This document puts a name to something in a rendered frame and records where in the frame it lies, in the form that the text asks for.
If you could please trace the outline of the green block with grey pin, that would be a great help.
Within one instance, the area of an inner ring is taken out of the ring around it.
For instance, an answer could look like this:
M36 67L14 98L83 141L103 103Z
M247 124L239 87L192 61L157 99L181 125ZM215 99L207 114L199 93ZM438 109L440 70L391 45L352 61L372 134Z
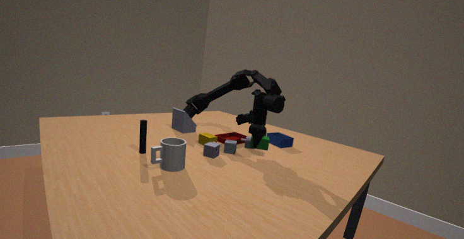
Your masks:
M241 141L249 142L250 143L250 148L253 147L253 136L251 140L249 139L241 139ZM263 137L258 146L255 149L262 149L262 150L267 150L268 151L268 146L269 146L269 137Z

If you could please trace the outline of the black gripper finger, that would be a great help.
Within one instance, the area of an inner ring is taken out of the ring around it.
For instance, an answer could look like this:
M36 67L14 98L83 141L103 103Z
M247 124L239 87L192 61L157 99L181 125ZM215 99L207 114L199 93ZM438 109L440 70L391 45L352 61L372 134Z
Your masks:
M258 134L251 135L253 136L253 147L256 148L264 136Z

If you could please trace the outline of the blue open bin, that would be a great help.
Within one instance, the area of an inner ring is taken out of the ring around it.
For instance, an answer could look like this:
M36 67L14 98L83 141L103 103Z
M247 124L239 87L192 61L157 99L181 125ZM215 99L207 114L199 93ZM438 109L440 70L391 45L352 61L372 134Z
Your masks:
M283 133L267 133L267 137L269 137L269 143L279 148L291 148L293 146L294 138Z

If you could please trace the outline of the red tray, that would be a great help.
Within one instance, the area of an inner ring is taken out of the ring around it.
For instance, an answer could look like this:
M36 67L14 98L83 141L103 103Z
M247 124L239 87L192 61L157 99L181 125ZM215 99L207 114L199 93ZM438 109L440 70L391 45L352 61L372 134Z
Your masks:
M241 139L246 139L247 136L243 134L239 134L237 132L231 132L226 134L218 134L217 142L224 144L226 140L237 141L237 144L243 144L245 141L241 141Z

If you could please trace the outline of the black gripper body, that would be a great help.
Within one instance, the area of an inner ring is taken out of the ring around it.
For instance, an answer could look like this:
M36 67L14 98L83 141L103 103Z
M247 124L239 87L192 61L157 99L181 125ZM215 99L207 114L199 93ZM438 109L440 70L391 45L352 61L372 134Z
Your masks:
M267 110L261 108L253 107L252 110L252 124L249 127L248 133L250 134L258 134L266 136L266 118L267 118Z

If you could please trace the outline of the black cylinder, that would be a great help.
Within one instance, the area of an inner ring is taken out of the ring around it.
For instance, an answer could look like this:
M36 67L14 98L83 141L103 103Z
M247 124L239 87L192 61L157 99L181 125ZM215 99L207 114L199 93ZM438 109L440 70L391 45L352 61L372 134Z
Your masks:
M141 120L140 123L140 135L139 135L139 153L145 154L146 153L146 134L147 134L147 120Z

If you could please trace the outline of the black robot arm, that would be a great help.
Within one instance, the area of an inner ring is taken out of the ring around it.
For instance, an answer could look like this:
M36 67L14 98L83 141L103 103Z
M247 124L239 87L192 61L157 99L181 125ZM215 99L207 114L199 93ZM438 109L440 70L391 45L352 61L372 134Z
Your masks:
M247 76L251 76L253 81L250 82ZM266 109L277 114L282 112L286 99L284 96L280 95L282 91L276 81L271 78L266 78L257 70L251 71L247 69L236 72L231 77L230 81L219 86L218 88L208 93L200 93L188 99L186 101L187 106L183 109L183 111L186 111L190 118L192 118L195 114L198 115L204 109L206 109L211 101L229 93L232 90L242 90L244 88L249 88L254 83L258 83L266 93L261 92L258 89L252 92L252 94L255 95L253 107ZM238 125L247 122L252 124L252 110L249 114L239 114L236 117L236 122Z

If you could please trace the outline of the grey mug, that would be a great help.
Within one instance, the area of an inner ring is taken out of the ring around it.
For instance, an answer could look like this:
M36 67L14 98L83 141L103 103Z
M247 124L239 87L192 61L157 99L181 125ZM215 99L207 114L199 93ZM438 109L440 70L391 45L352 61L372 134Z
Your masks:
M151 147L151 163L159 163L160 168L169 172L179 172L185 168L186 140L169 137L160 141L160 146ZM156 159L156 152L160 157Z

